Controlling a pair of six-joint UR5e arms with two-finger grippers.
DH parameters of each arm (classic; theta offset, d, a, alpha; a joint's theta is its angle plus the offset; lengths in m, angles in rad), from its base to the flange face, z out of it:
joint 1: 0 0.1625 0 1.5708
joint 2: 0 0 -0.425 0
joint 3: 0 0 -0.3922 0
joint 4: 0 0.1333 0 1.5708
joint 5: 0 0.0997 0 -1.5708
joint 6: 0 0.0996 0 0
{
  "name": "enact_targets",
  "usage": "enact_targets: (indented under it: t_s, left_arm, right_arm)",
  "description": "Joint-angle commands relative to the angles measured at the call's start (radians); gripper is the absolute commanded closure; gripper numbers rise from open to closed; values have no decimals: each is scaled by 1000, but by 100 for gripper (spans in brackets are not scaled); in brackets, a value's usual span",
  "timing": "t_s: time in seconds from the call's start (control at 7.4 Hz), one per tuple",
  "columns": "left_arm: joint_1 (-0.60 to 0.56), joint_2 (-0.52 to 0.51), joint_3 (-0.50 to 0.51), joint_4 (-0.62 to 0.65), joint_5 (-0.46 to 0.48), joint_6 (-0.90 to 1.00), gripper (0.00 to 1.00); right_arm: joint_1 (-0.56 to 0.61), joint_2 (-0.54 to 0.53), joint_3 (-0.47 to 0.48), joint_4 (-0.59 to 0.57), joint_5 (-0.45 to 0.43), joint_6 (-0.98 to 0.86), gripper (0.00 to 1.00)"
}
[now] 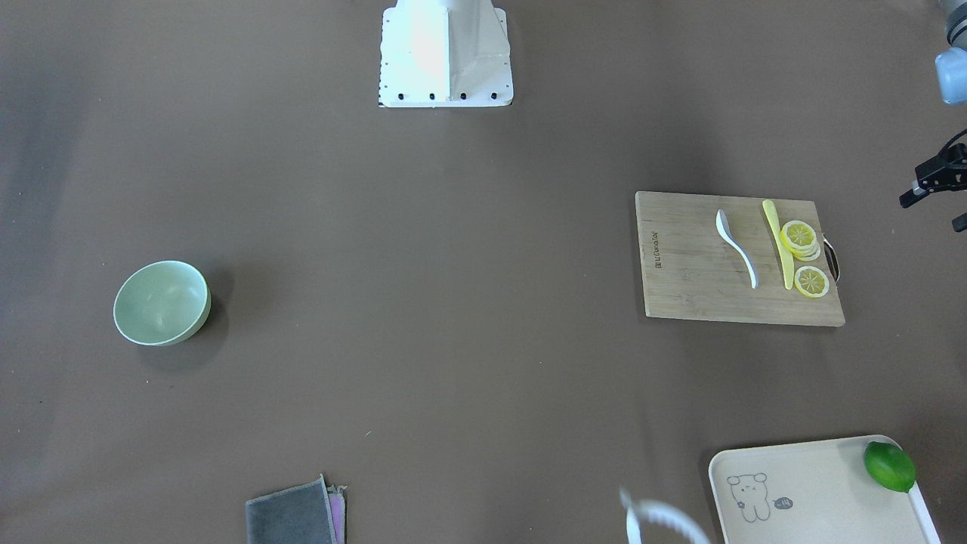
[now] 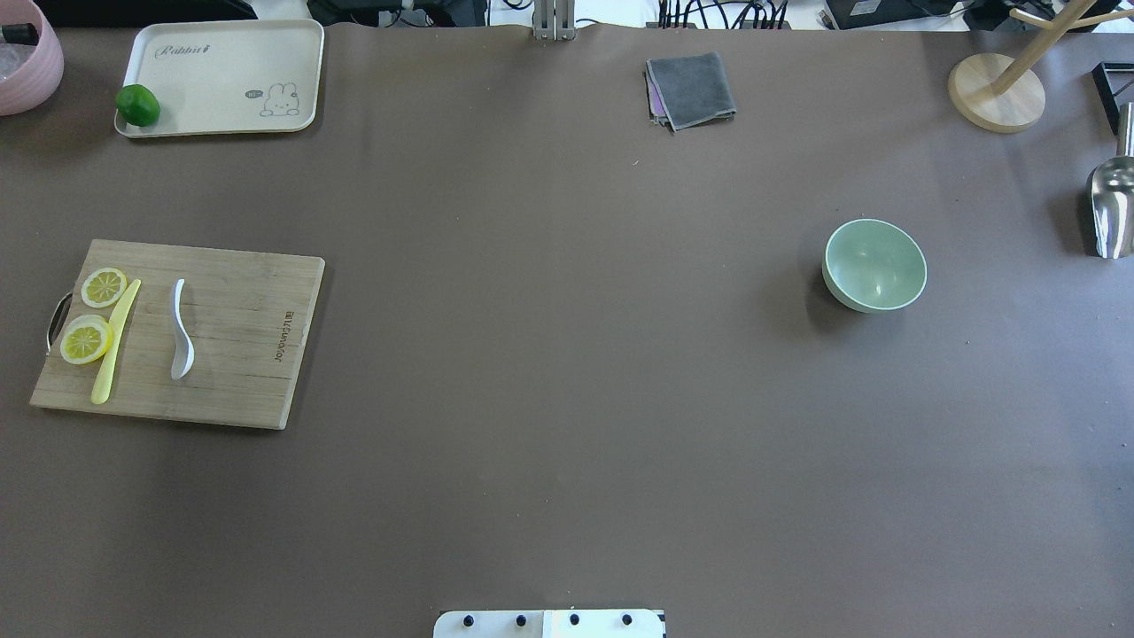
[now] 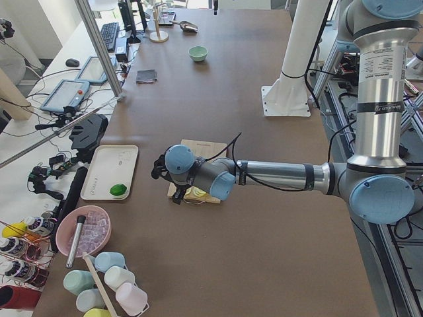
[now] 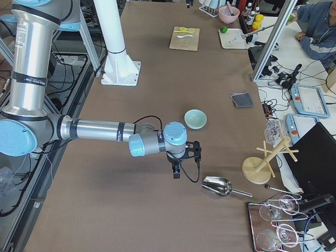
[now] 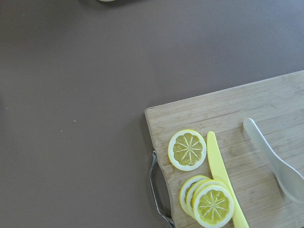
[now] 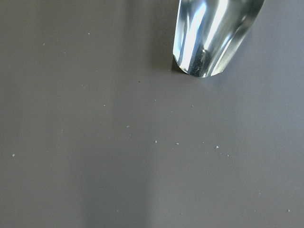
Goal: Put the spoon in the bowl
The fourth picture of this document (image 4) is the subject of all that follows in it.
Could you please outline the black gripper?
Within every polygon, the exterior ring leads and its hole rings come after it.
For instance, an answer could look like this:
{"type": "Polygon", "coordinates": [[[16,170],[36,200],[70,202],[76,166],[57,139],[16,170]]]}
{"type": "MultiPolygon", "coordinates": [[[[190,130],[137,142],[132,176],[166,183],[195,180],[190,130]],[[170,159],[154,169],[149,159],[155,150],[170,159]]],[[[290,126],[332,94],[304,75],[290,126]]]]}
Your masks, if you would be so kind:
{"type": "MultiPolygon", "coordinates": [[[[185,153],[181,157],[182,160],[194,158],[195,161],[201,160],[201,151],[202,148],[198,141],[186,142],[185,153]]],[[[181,176],[181,163],[178,161],[173,161],[172,163],[173,178],[179,179],[181,176]]]]}

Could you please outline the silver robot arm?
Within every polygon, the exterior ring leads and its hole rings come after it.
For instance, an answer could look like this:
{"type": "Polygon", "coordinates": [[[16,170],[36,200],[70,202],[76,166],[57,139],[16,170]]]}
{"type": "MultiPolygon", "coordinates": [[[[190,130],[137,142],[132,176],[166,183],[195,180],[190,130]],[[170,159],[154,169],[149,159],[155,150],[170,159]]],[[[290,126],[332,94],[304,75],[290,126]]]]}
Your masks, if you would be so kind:
{"type": "Polygon", "coordinates": [[[17,18],[11,96],[1,111],[1,152],[23,156],[53,140],[93,139],[128,142],[133,156],[165,153],[174,178],[183,160],[201,161],[197,141],[187,140],[183,124],[153,125],[73,119],[43,109],[48,63],[56,30],[81,29],[79,1],[13,1],[17,18]]]}

